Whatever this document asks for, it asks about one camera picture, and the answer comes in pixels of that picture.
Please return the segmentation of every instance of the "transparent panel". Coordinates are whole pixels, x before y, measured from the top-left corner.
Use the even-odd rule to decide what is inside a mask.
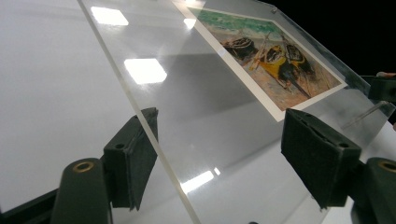
[[[394,110],[271,5],[79,2],[193,223],[320,223],[280,153],[285,108],[362,148]],[[139,112],[152,106],[158,142]]]

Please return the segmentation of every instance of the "black background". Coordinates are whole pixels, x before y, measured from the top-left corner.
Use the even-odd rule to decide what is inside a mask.
[[[396,72],[391,1],[261,1],[285,13],[358,75]]]

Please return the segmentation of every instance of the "glass sheet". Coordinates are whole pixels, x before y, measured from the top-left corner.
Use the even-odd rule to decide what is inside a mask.
[[[294,108],[319,117],[362,148],[394,109],[368,100],[367,83],[271,5],[252,0],[79,3],[193,223],[320,223],[326,215],[280,153],[284,112],[235,65],[243,57],[233,61],[232,51],[218,48],[205,30],[232,32],[216,27],[226,15],[271,21],[324,68],[338,84]],[[183,11],[185,4],[198,9]],[[212,15],[216,21],[205,27],[205,18],[196,20],[202,8],[223,18]],[[257,37],[243,24],[235,25],[235,35],[243,30]],[[264,38],[255,41],[259,50]],[[152,106],[159,109],[159,141],[139,112]]]

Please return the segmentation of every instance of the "printed picture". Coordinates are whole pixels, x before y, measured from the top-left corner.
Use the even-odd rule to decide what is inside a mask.
[[[224,48],[231,55],[233,62],[228,64],[232,68],[237,64],[242,68],[234,69],[239,77],[254,81],[253,93],[265,95],[261,102],[278,121],[286,108],[303,109],[346,85],[274,21],[205,8],[178,8],[196,19],[195,28],[206,40],[217,42],[212,47]],[[256,93],[257,89],[264,94]]]

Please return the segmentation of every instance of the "photograph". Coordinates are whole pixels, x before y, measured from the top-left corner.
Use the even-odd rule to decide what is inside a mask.
[[[196,19],[195,28],[231,56],[223,57],[242,79],[253,80],[253,93],[276,120],[287,108],[303,109],[341,90],[346,83],[299,44],[275,21],[242,15],[177,6],[185,16]]]

